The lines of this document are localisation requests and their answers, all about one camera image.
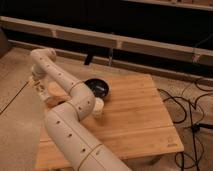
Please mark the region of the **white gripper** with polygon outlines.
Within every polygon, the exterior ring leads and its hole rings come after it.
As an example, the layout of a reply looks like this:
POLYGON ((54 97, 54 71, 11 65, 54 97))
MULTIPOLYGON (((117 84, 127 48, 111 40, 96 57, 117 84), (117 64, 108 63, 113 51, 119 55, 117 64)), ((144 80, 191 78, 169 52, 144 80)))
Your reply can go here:
POLYGON ((43 79, 37 79, 36 77, 31 76, 30 86, 39 92, 38 95, 43 102, 46 102, 50 98, 49 93, 47 91, 44 91, 46 89, 46 86, 43 79))

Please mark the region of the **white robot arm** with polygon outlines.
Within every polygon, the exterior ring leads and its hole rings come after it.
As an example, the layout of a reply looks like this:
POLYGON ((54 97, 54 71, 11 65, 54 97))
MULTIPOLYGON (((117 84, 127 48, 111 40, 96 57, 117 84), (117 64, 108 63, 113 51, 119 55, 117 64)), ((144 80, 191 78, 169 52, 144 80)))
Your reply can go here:
POLYGON ((53 62, 54 49, 35 49, 30 56, 34 60, 33 75, 39 79, 49 75, 71 97, 48 111, 44 125, 74 171, 131 171, 81 125, 80 121, 95 107, 95 96, 89 87, 53 62))

